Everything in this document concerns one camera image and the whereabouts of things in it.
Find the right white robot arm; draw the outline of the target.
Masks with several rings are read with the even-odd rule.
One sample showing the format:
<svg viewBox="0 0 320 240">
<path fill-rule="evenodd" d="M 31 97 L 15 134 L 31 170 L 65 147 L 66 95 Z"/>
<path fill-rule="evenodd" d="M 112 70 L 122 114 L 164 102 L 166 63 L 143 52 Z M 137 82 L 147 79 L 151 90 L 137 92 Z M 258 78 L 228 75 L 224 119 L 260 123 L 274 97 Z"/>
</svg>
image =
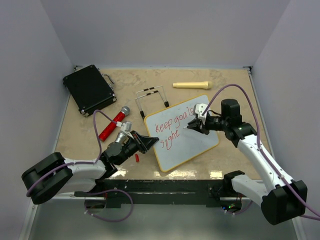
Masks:
<svg viewBox="0 0 320 240">
<path fill-rule="evenodd" d="M 192 121 L 187 129 L 208 135 L 211 131 L 224 132 L 225 137 L 243 153 L 260 175 L 259 184 L 244 172 L 237 170 L 223 177 L 222 186 L 215 193 L 233 197 L 241 194 L 260 206 L 265 219 L 272 225 L 301 217 L 306 207 L 308 188 L 302 181 L 295 181 L 269 154 L 258 139 L 257 131 L 242 120 L 240 105 L 235 99 L 221 101 L 221 113 L 208 110 L 208 105 L 198 103 L 193 108 Z"/>
</svg>

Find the red marker cap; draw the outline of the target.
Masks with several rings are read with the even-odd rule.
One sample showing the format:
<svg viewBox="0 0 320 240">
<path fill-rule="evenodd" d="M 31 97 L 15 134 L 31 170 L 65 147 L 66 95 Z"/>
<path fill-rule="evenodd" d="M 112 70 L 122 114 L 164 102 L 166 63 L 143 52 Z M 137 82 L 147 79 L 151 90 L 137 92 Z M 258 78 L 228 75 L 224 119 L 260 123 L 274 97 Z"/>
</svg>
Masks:
<svg viewBox="0 0 320 240">
<path fill-rule="evenodd" d="M 139 155 L 138 155 L 138 154 L 135 154 L 135 160 L 136 160 L 137 163 L 140 162 L 140 158 L 139 158 Z"/>
</svg>

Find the yellow framed whiteboard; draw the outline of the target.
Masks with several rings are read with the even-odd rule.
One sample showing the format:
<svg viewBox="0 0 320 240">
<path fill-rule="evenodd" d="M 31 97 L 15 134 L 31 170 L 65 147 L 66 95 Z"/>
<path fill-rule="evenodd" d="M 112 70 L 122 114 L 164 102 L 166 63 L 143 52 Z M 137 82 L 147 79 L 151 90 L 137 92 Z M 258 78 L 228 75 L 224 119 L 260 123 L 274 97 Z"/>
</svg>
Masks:
<svg viewBox="0 0 320 240">
<path fill-rule="evenodd" d="M 195 118 L 194 106 L 208 103 L 208 96 L 202 94 L 144 118 L 149 136 L 159 138 L 153 149 L 162 172 L 168 172 L 219 144 L 218 134 L 214 131 L 205 135 L 186 128 Z"/>
</svg>

